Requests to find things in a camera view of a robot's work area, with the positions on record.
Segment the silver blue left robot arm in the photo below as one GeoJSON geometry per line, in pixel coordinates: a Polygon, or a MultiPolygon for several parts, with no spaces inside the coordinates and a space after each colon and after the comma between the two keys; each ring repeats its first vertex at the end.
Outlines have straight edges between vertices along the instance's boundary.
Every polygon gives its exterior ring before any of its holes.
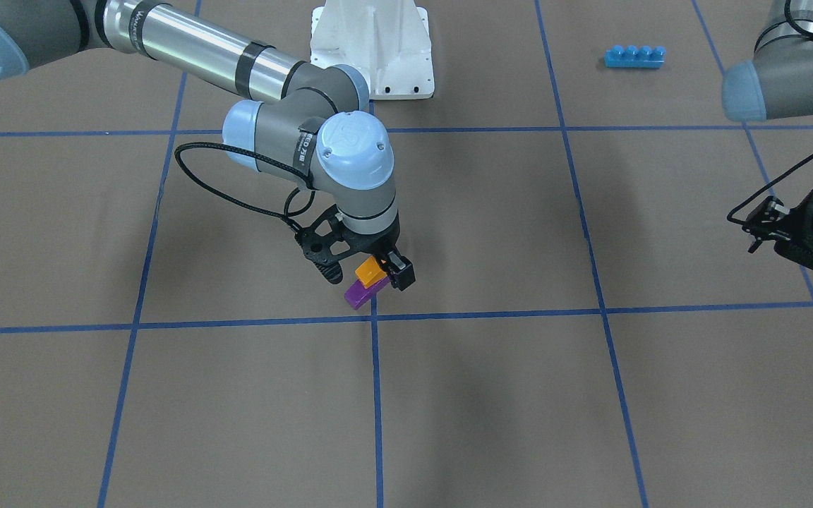
{"type": "MultiPolygon", "coordinates": [[[[726,71],[722,87],[727,119],[739,122],[813,115],[813,1],[775,1],[752,60],[726,71]]],[[[756,193],[761,204],[746,219],[729,222],[752,236],[749,251],[770,241],[775,252],[813,271],[813,189],[796,207],[756,193]]]]}

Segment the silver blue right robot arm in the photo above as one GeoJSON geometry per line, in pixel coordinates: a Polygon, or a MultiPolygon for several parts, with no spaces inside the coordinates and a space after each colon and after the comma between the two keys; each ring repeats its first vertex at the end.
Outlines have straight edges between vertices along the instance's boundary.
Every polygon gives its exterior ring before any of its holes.
{"type": "Polygon", "coordinates": [[[217,198],[284,223],[329,283],[341,282],[342,261],[361,253],[394,289],[415,282],[397,247],[396,158],[386,126],[368,112],[370,85],[357,68],[300,60],[170,1],[0,1],[0,80],[93,49],[174,68],[178,112],[198,110],[190,85],[195,97],[206,87],[226,95],[222,141],[178,145],[177,167],[217,198]],[[224,153],[293,190],[278,211],[251,205],[197,177],[183,160],[193,150],[224,153]]]}

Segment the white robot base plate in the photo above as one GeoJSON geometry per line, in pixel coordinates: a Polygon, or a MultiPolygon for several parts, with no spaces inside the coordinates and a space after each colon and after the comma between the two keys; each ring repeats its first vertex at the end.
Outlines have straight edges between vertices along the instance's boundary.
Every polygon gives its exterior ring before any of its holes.
{"type": "Polygon", "coordinates": [[[414,1],[326,1],[311,14],[312,64],[358,71],[373,100],[435,94],[429,14],[414,1]]]}

